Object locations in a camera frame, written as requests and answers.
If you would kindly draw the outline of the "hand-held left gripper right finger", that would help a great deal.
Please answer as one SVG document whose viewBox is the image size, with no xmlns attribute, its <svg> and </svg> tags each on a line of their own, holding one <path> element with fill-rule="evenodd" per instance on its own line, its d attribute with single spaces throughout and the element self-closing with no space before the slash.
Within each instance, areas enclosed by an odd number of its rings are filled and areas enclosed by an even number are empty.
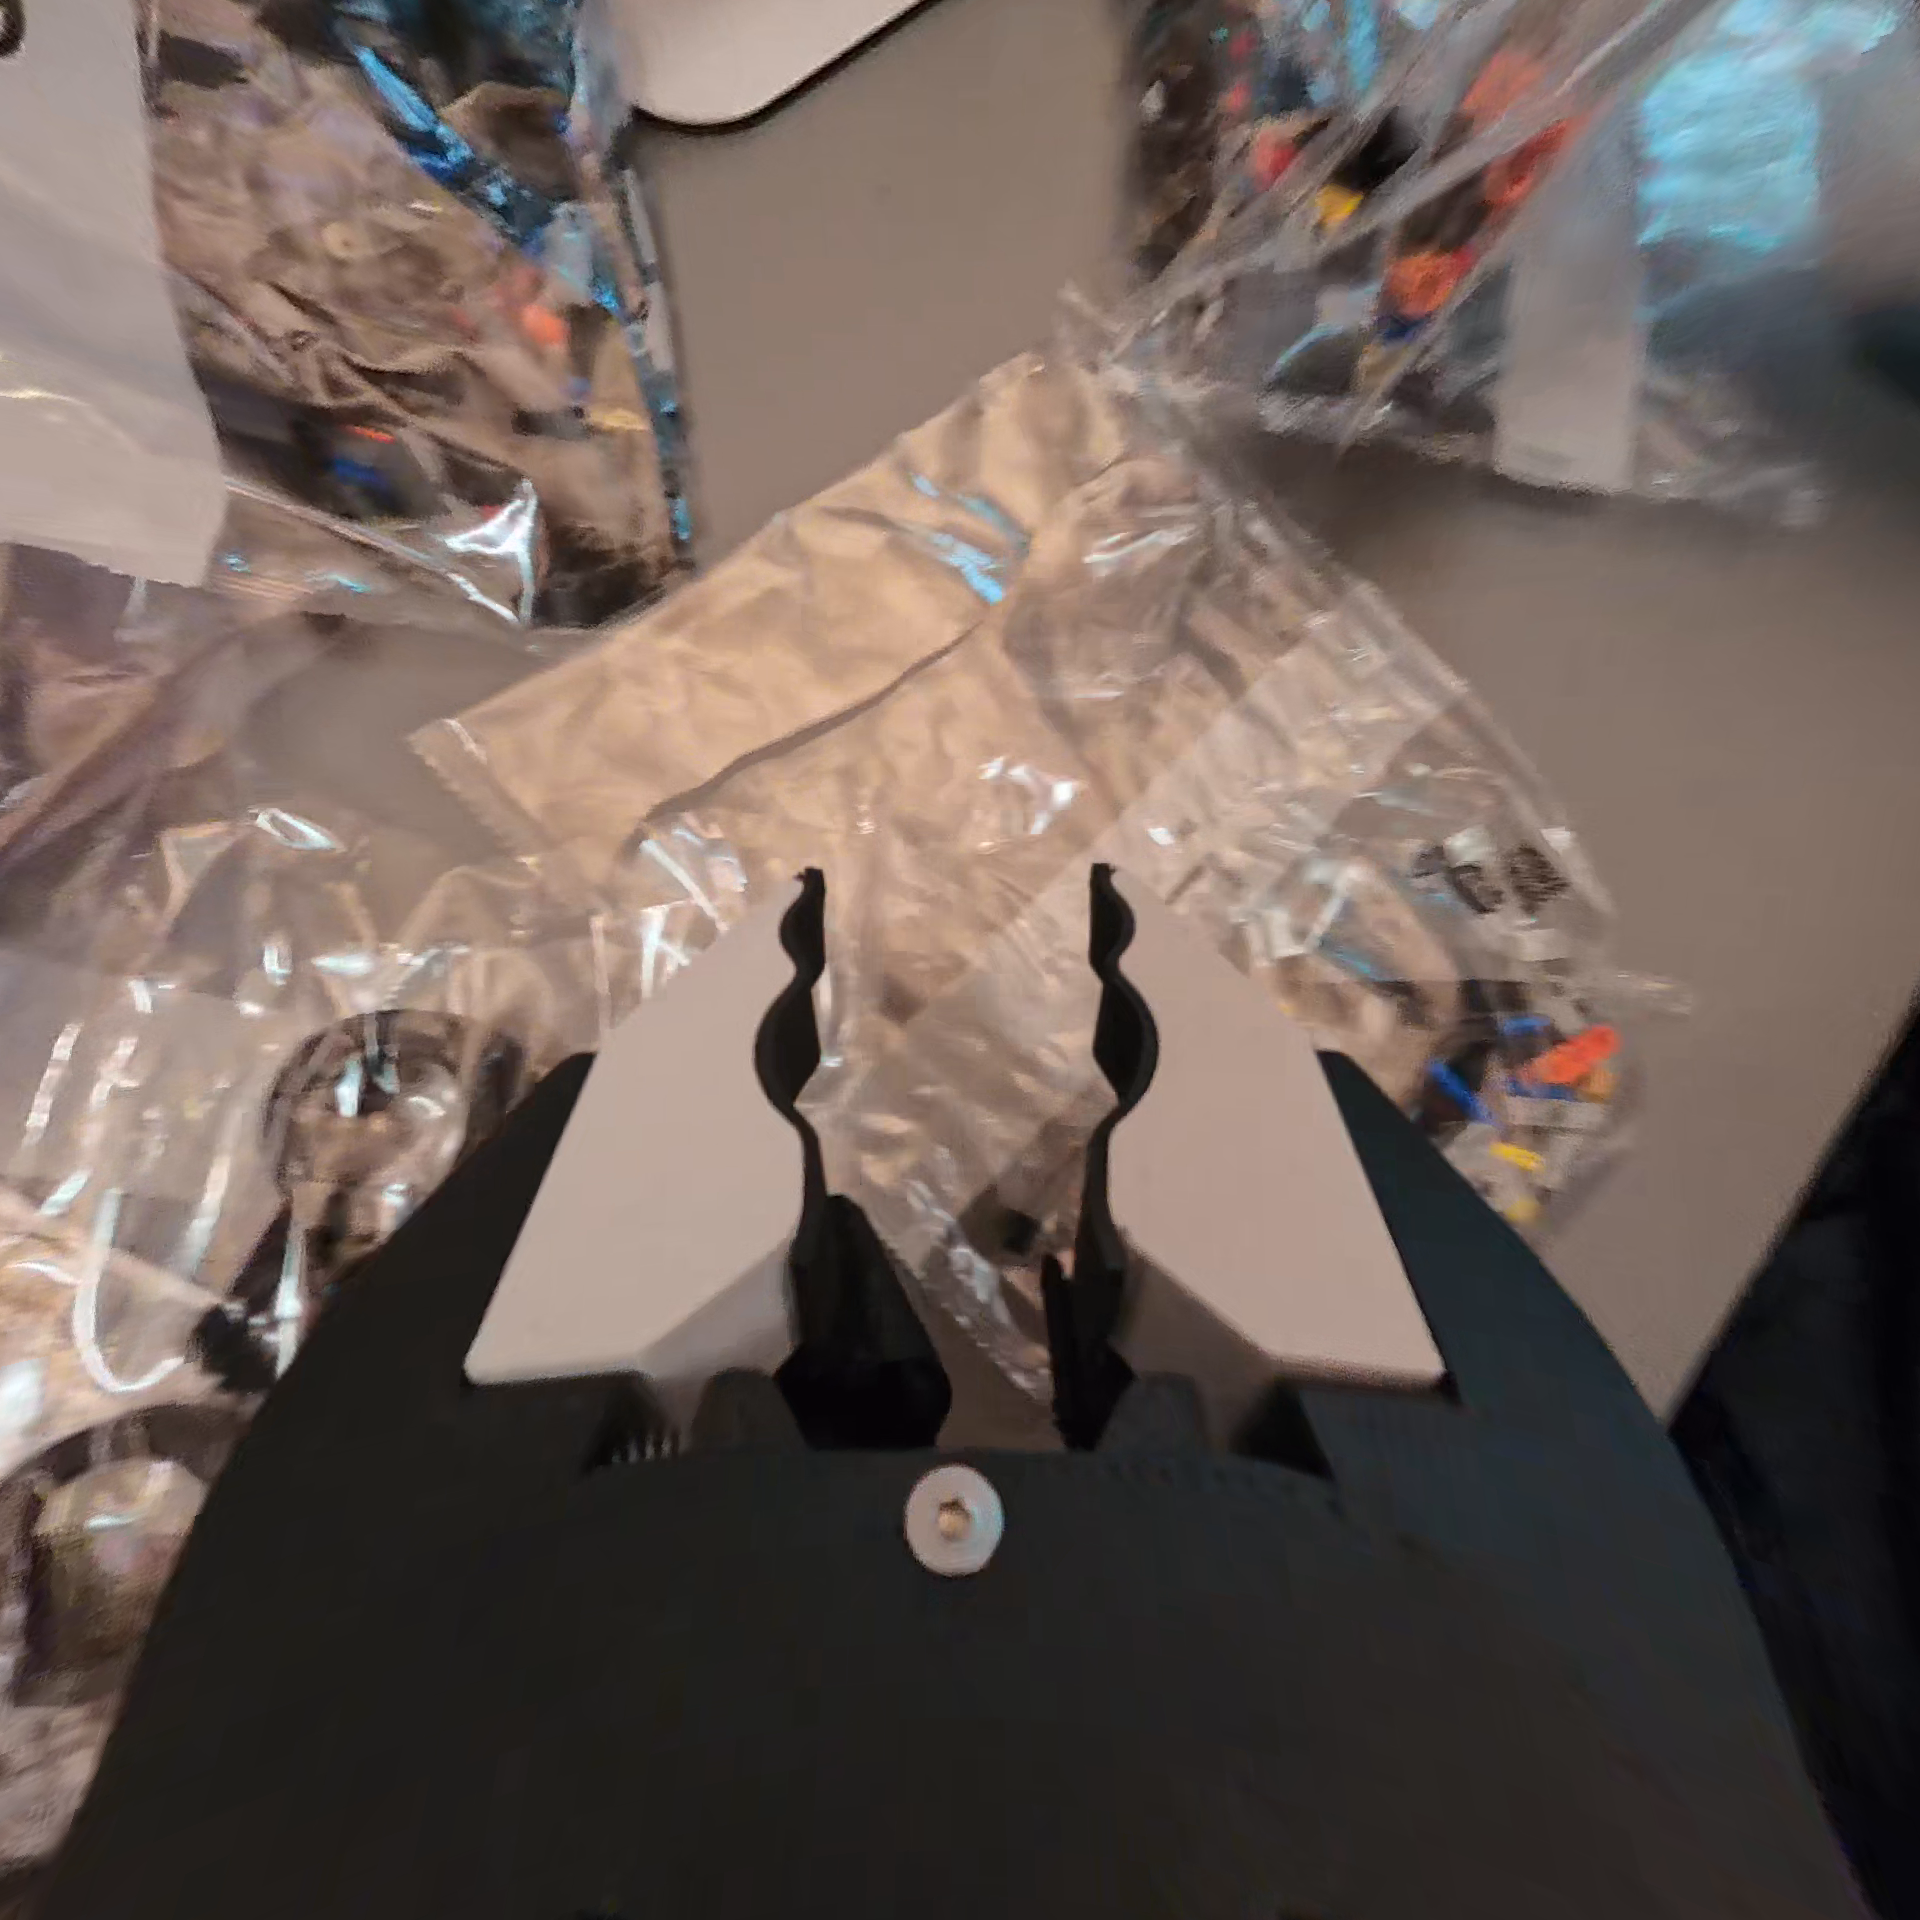
<svg viewBox="0 0 1920 1920">
<path fill-rule="evenodd" d="M 1309 1032 L 1145 883 L 1090 870 L 1092 1067 L 1070 1262 L 1046 1262 L 1054 1427 L 1183 1380 L 1220 1446 L 1298 1386 L 1432 1393 L 1444 1361 Z"/>
</svg>

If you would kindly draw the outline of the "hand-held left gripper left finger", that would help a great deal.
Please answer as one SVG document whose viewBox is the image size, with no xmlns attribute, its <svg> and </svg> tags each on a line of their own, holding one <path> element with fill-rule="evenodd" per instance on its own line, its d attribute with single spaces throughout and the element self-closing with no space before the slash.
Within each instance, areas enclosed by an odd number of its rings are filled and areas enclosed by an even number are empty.
<svg viewBox="0 0 1920 1920">
<path fill-rule="evenodd" d="M 828 878 L 805 869 L 595 1054 L 465 1352 L 474 1386 L 621 1380 L 691 1440 L 759 1377 L 800 1437 L 921 1450 L 953 1386 L 892 1252 L 831 1189 Z"/>
</svg>

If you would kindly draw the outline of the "clear bag of mixed parts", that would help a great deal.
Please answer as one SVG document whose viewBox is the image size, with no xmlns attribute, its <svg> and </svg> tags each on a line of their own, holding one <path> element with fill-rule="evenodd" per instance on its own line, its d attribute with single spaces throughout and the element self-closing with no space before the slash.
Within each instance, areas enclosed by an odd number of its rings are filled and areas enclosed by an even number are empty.
<svg viewBox="0 0 1920 1920">
<path fill-rule="evenodd" d="M 1129 382 L 1020 355 L 656 612 L 414 738 L 694 953 L 828 878 L 828 1163 L 1035 1398 L 1092 1063 L 1090 870 L 1195 921 L 1537 1240 L 1616 1159 L 1613 907 L 1473 691 Z"/>
</svg>

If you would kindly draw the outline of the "clear bag of black tyres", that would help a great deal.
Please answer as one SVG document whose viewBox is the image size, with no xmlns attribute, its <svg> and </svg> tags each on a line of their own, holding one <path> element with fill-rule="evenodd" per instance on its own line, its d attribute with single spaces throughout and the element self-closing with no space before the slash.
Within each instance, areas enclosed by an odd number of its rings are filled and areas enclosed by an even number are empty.
<svg viewBox="0 0 1920 1920">
<path fill-rule="evenodd" d="M 426 878 L 314 813 L 165 831 L 3 931 L 3 1870 L 99 1763 L 239 1427 L 544 1070 L 736 917 L 698 832 Z"/>
</svg>

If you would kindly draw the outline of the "person's legs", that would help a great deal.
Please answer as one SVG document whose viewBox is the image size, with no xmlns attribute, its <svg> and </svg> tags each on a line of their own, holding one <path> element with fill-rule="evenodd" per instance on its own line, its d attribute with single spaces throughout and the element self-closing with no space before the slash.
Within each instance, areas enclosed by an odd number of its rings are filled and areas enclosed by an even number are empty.
<svg viewBox="0 0 1920 1920">
<path fill-rule="evenodd" d="M 1916 1016 L 1668 1421 L 1837 1843 L 1916 1913 Z"/>
</svg>

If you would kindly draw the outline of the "clear bag of black red parts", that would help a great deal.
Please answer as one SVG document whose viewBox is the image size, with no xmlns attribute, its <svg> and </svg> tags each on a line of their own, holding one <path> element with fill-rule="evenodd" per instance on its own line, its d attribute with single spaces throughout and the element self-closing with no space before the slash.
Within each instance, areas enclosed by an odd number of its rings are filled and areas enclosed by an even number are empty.
<svg viewBox="0 0 1920 1920">
<path fill-rule="evenodd" d="M 1800 526 L 1766 296 L 1896 2 L 1137 2 L 1115 355 L 1192 413 Z"/>
</svg>

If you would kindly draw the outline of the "white-labelled bag of dark parts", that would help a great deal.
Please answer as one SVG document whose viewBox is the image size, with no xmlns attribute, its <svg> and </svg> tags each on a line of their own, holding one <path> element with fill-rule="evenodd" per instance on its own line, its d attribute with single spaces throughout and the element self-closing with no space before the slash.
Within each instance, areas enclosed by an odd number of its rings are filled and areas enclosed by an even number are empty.
<svg viewBox="0 0 1920 1920">
<path fill-rule="evenodd" d="M 5 2 L 3 580 L 590 630 L 691 560 L 598 2 Z"/>
</svg>

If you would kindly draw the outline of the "white book stand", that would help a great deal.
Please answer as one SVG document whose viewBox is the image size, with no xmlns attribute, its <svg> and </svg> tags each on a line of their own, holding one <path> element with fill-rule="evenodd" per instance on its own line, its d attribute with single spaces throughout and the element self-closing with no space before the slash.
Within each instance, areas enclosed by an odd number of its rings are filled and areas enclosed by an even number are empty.
<svg viewBox="0 0 1920 1920">
<path fill-rule="evenodd" d="M 628 108 L 720 132 L 777 108 L 921 2 L 605 2 Z"/>
</svg>

